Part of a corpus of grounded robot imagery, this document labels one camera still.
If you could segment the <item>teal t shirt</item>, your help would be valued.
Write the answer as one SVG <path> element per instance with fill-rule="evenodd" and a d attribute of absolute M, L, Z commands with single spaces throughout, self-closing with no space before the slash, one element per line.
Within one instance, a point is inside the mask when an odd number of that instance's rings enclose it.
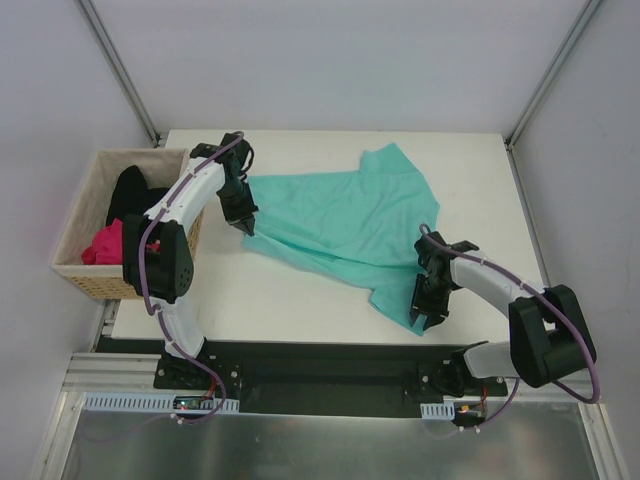
<path fill-rule="evenodd" d="M 356 171 L 253 176 L 249 185 L 259 211 L 245 249 L 367 289 L 373 308 L 411 331 L 414 244 L 421 225 L 436 226 L 440 204 L 396 144 L 364 152 Z"/>

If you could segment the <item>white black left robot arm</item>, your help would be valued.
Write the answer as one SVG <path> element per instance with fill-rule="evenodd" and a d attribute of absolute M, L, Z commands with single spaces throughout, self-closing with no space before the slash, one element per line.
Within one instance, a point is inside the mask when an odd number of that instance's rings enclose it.
<path fill-rule="evenodd" d="M 199 144 L 161 200 L 123 221 L 123 280 L 158 321 L 169 363 L 166 375 L 191 389 L 221 388 L 223 382 L 201 356 L 206 339 L 189 299 L 195 267 L 188 234 L 214 196 L 231 227 L 255 234 L 259 208 L 247 180 L 253 160 L 254 150 L 241 131 L 226 133 L 218 145 Z"/>

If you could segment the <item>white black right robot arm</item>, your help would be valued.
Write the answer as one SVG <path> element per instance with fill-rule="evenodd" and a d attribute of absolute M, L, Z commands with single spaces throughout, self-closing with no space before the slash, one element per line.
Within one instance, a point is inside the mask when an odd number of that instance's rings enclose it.
<path fill-rule="evenodd" d="M 410 323 L 424 330 L 449 315 L 449 300 L 469 290 L 508 322 L 505 342 L 462 347 L 431 376 L 433 388 L 454 397 L 473 394 L 486 379 L 513 378 L 532 388 L 553 384 L 595 403 L 601 395 L 597 353 L 575 292 L 564 284 L 535 286 L 489 259 L 475 244 L 448 244 L 427 225 L 414 248 L 416 277 Z"/>

